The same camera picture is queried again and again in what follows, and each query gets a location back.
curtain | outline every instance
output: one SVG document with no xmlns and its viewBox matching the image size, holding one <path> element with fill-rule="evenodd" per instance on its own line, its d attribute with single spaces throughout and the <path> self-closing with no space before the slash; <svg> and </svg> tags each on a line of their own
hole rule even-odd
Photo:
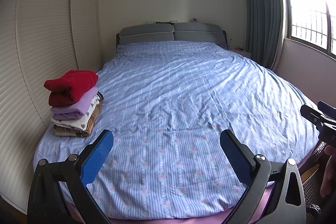
<svg viewBox="0 0 336 224">
<path fill-rule="evenodd" d="M 285 35 L 285 0 L 246 0 L 245 50 L 252 60 L 274 70 Z"/>
</svg>

blue striped bedsheet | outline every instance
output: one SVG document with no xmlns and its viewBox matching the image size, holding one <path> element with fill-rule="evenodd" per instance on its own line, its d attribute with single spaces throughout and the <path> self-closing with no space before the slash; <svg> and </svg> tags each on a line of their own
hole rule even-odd
<svg viewBox="0 0 336 224">
<path fill-rule="evenodd" d="M 300 162 L 318 131 L 300 116 L 315 105 L 255 62 L 207 42 L 119 46 L 99 73 L 105 99 L 91 136 L 56 137 L 52 126 L 34 156 L 63 161 L 103 129 L 115 145 L 87 188 L 110 218 L 211 215 L 234 206 L 241 184 L 219 146 L 230 129 L 254 153 Z M 65 199 L 73 203 L 62 183 Z"/>
</svg>

purple folded shirt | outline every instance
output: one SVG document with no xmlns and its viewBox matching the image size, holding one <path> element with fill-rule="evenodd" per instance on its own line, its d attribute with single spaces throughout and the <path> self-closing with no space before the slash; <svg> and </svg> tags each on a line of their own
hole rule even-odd
<svg viewBox="0 0 336 224">
<path fill-rule="evenodd" d="M 80 119 L 83 117 L 90 107 L 90 103 L 98 92 L 97 87 L 93 87 L 85 92 L 82 98 L 75 104 L 69 106 L 53 106 L 51 112 L 54 113 L 55 120 Z"/>
</svg>

sliding wardrobe door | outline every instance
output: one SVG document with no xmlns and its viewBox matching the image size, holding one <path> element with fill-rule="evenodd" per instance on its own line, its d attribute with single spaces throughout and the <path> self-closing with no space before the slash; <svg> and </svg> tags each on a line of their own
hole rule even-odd
<svg viewBox="0 0 336 224">
<path fill-rule="evenodd" d="M 30 96 L 45 125 L 50 122 L 47 79 L 77 69 L 69 0 L 17 0 L 18 54 Z"/>
<path fill-rule="evenodd" d="M 102 67 L 98 32 L 97 0 L 70 0 L 73 44 L 79 69 Z"/>
<path fill-rule="evenodd" d="M 46 127 L 21 73 L 15 10 L 16 0 L 0 0 L 0 194 L 25 212 L 32 158 Z"/>
</svg>

window sill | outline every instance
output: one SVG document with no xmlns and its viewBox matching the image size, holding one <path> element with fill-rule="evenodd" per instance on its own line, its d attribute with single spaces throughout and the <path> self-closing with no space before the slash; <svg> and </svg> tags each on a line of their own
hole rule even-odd
<svg viewBox="0 0 336 224">
<path fill-rule="evenodd" d="M 303 42 L 300 42 L 300 41 L 297 41 L 297 40 L 294 40 L 294 39 L 291 39 L 291 38 L 286 38 L 286 37 L 285 37 L 285 39 L 290 40 L 291 42 L 296 42 L 296 43 L 298 43 L 298 44 L 304 45 L 304 46 L 306 46 L 306 47 L 308 47 L 308 48 L 311 48 L 312 50 L 317 51 L 318 53 L 320 53 L 320 54 L 322 54 L 322 55 L 325 55 L 326 57 L 328 57 L 328 58 L 330 58 L 331 60 L 333 60 L 334 62 L 336 62 L 336 56 L 335 56 L 335 57 L 330 56 L 330 55 L 326 54 L 325 52 L 322 52 L 321 50 L 319 50 L 319 49 L 317 49 L 317 48 L 315 48 L 315 47 L 312 47 L 312 46 L 310 46 L 310 45 L 308 45 L 308 44 L 306 44 L 306 43 L 303 43 Z"/>
</svg>

